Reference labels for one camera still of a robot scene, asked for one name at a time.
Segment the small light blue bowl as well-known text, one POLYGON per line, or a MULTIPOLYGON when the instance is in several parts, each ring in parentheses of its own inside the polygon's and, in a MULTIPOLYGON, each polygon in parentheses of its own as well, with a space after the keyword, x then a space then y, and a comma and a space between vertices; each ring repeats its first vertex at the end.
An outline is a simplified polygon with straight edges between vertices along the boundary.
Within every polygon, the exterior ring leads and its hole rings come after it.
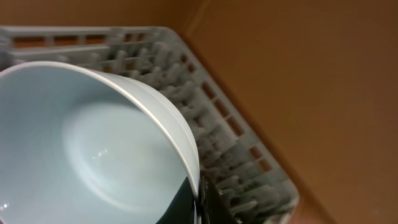
POLYGON ((59 62, 1 72, 1 222, 157 223, 198 149, 181 112, 131 78, 59 62))

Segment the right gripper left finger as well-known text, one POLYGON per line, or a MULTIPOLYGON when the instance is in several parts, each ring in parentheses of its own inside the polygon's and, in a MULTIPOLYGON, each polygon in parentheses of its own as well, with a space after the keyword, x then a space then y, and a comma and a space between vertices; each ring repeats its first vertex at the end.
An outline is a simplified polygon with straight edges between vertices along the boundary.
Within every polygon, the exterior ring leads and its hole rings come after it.
POLYGON ((195 199, 186 177, 166 212, 156 224, 194 224, 195 199))

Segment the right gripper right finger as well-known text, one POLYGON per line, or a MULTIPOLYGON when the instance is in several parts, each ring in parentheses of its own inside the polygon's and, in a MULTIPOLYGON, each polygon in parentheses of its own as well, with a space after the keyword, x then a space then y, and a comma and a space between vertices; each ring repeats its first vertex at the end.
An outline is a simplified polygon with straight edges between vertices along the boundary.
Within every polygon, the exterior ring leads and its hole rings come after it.
POLYGON ((205 175, 200 179, 200 213, 202 224, 238 224, 214 183, 205 175))

